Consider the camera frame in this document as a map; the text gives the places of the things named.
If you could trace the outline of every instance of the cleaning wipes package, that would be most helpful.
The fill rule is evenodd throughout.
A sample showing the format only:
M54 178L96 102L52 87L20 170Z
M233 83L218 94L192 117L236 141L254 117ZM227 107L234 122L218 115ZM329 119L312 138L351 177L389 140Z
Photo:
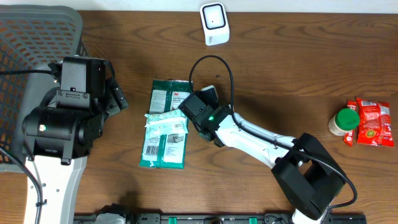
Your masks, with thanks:
M188 119L178 106L190 93L187 81L153 81L140 166L184 168Z

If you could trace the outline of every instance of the black wire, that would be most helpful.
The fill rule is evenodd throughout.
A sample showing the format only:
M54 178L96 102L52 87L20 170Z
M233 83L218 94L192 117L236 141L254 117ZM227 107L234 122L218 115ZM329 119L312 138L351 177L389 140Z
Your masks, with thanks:
M282 220L283 220L284 222L286 222L283 218L278 218L278 217L276 217L275 215L266 215L266 216L264 216L264 218L267 218L267 217L275 218L275 220L279 221L280 224L283 224L283 223L282 223Z
M286 150L288 150L288 151L290 151L290 152L293 152L293 153L295 153L295 154L298 154L298 155L307 157L307 158L309 158L309 159L311 159L311 160L313 160L313 161L315 161L315 162L321 163L321 164L327 166L329 169L333 170L333 171L334 171L337 175L339 175L346 183L348 183L348 185L351 187L351 190L353 191L353 194L354 194L353 198L352 198L350 201L345 202L345 203L340 203L340 204L337 204L337 205L330 205L330 206L328 207L328 209L345 207L345 206L352 205L353 203L355 203L356 199L358 198L358 193L357 193L357 191L356 191L356 188L355 188L354 184L352 183L351 180L349 180L349 178L347 178L344 174L342 174L339 170L337 170L336 168L334 168L332 165L329 165L327 162L324 162L322 159L319 159L319 158L317 158L317 157L308 155L307 153L304 153L304 152L295 150L295 149L293 149L293 148L291 148L291 147L289 147L289 146L285 146L285 145L283 145L283 144L281 144L281 143L278 143L277 140L273 141L273 140L270 140L270 139L265 138L264 136L258 135L258 134L256 134L256 133L254 133L254 132L252 132L252 131L246 129L241 123L239 123L239 122L236 120L235 115L234 115L234 113L235 113L235 112L234 112L234 80L233 80L232 71L231 71L229 65L224 61L224 59L222 59L221 57L216 56L216 55L206 55L206 56L204 56L204 57L202 57L202 58L199 58L199 60L197 60L197 61L195 62L195 64L193 65L193 67L192 67L192 69L191 69L191 72L190 72L190 74L189 74L189 83L190 83L190 87L191 87L192 92L193 92L193 83L191 82L191 79L192 79L192 73L193 73L195 67L196 67L196 66L198 65L198 63L201 62L203 59L205 59L205 58L210 58L210 57L212 57L212 58L217 58L218 60L222 61L222 62L224 63L224 65L225 65L225 67L228 69L229 78L231 79L231 116L232 116L232 119L233 119L233 121L235 122L235 124L238 126L238 128L242 129L243 131L245 131L245 132L251 134L252 136L254 136L254 137L256 137L256 138L259 138L259 139L261 139L261 140L263 140L263 141L265 141L265 142L271 143L271 144L273 144L274 146L280 147L280 148L282 148L282 149L286 149Z
M51 75L51 71L47 70L19 70L19 71L4 71L0 72L0 75L18 75L18 74L26 74L26 73L44 73Z
M325 216L321 219L321 223L325 223L325 220L329 217L329 215L332 215L330 207L326 209Z
M115 79L115 74L114 74L114 69L113 69L112 63L110 61L106 60L104 62L104 65L107 66L111 70L112 80L111 80L111 83L109 84L109 86L112 88L112 84L113 84L114 79Z
M35 224L40 223L40 216L42 214L42 206L43 206L43 191L42 188L39 184L39 181L33 176L33 174L29 171L29 169L14 155L11 154L8 150L3 149L0 147L0 152L3 153L5 156L7 156L11 162L13 162L15 165L19 166L22 171L28 176L28 178L32 181L33 185L36 188L37 192L37 203L36 203L36 218L35 218Z

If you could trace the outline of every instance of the green clip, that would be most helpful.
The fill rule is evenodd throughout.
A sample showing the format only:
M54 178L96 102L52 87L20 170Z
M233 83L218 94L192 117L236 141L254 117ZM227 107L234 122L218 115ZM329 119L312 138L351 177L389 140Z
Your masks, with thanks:
M177 218L169 218L169 224L177 224Z
M249 224L257 224L257 218L249 218Z

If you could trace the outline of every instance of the green lid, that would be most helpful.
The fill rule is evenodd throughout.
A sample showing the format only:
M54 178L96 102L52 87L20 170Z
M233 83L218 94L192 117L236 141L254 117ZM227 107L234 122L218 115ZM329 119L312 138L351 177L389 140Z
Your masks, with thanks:
M345 108L342 109L335 117L336 125L344 130L344 131L351 131L355 129L359 125L359 115L357 112Z

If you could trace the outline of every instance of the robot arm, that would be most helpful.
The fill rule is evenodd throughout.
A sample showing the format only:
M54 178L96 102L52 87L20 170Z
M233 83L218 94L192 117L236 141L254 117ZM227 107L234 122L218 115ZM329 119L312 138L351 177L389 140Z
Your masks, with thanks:
M206 141L214 141L218 147L240 149L270 167L286 197L296 208L292 217L295 224L321 223L345 181L329 167L314 160L308 171L301 174L298 167L310 160L303 154L321 157L345 174L316 138L307 133L298 139L281 136L245 121L237 113L232 113L229 106L219 105L213 86L192 93L179 108Z
M30 154L25 166L41 185L40 224L69 224L93 141L101 137L105 120L128 103L114 75L106 79L106 69L113 72L108 61L65 57L49 67L58 74L60 86L54 88L53 79L30 78L28 93L38 88L48 92L40 104L32 103L39 100L36 94L25 94L21 107L27 114L22 123L23 146ZM24 224L33 224L37 192L30 179L27 184Z

